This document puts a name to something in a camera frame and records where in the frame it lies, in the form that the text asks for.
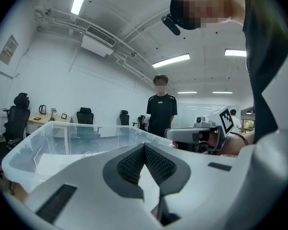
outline black vent slot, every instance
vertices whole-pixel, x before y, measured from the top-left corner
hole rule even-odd
[[[212,168],[216,168],[219,170],[223,170],[223,171],[230,171],[231,166],[229,165],[225,165],[225,164],[221,164],[221,163],[210,163],[208,164],[208,166],[212,167]]]
[[[117,165],[117,172],[127,182],[138,185],[144,163],[145,154],[144,149],[141,148],[120,161]]]
[[[176,171],[177,167],[171,160],[148,147],[145,148],[145,158],[145,164],[158,185],[171,177]]]
[[[53,224],[76,190],[76,187],[64,184],[47,200],[36,214]]]
[[[115,45],[116,41],[114,41],[112,38],[110,38],[109,36],[107,36],[106,34],[104,34],[103,32],[89,26],[87,29],[88,32],[90,32],[91,34],[94,34],[95,36],[101,38],[102,40],[108,42],[111,45]]]

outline black office chair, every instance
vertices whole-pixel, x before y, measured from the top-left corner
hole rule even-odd
[[[27,97],[27,93],[19,93],[18,96],[23,96],[23,97]],[[7,109],[7,108],[2,108],[2,111],[6,112],[6,116],[9,118],[9,113],[10,113],[10,110]]]
[[[124,125],[124,126],[128,126],[129,125],[129,115],[128,115],[128,111],[126,110],[122,110],[121,113],[120,113],[120,123],[121,125]]]
[[[5,140],[0,142],[0,165],[4,157],[16,147],[24,137],[24,129],[30,116],[30,110],[28,110],[29,100],[24,96],[17,96],[14,99],[14,106],[10,108],[8,116],[8,122],[4,124],[6,128]],[[2,178],[3,171],[0,171],[0,178]]]
[[[78,124],[92,125],[94,114],[92,113],[90,108],[81,107],[80,111],[77,112]],[[97,128],[97,132],[94,131],[94,127],[77,127],[77,137],[80,138],[99,138],[99,129]]]
[[[145,130],[145,127],[142,124],[142,121],[143,121],[144,118],[145,118],[144,115],[141,115],[141,116],[138,117],[138,121],[139,121],[139,124],[140,124],[139,129],[141,129],[141,130]]]

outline person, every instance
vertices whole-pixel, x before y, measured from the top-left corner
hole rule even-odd
[[[266,134],[276,131],[276,121],[262,95],[288,55],[288,21],[276,1],[172,0],[171,16],[192,29],[198,28],[195,25],[204,27],[207,23],[230,21],[242,26],[246,38],[245,65],[250,77],[256,119],[256,129],[244,137],[249,144],[254,144]],[[210,146],[216,144],[216,134],[210,133],[208,143]],[[230,136],[219,154],[238,155],[244,146],[240,137]]]
[[[148,99],[147,114],[151,115],[148,132],[160,137],[165,137],[165,130],[171,128],[174,115],[177,115],[177,102],[173,95],[166,92],[168,85],[167,75],[156,75],[153,82],[157,94]]]
[[[240,120],[236,118],[236,113],[237,111],[235,109],[231,109],[230,115],[235,126],[232,132],[239,133],[239,130],[242,128],[242,126]]]

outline air conditioner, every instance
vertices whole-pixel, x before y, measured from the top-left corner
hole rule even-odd
[[[102,57],[111,55],[114,50],[111,49],[116,41],[106,35],[104,32],[89,26],[82,38],[81,47],[94,52]]]
[[[116,44],[116,40],[108,36],[106,33],[98,30],[92,26],[89,26],[86,30],[86,35],[98,40],[99,42],[107,45],[108,47],[112,48]]]

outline transparent plastic container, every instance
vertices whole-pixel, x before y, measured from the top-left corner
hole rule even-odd
[[[132,126],[98,126],[48,122],[3,159],[5,176],[27,193],[86,156],[130,145],[154,142],[172,148],[172,141]]]

